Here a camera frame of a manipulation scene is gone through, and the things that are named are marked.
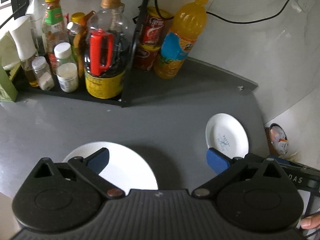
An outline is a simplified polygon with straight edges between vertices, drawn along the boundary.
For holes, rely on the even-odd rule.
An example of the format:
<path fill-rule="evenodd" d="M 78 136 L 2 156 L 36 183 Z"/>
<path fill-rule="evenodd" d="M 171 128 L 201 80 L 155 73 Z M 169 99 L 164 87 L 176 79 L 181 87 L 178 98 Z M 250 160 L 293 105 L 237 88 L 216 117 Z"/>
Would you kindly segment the right hand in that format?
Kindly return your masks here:
<path fill-rule="evenodd" d="M 317 229 L 320 226 L 320 213 L 315 213 L 301 220 L 301 227 L 305 230 Z"/>

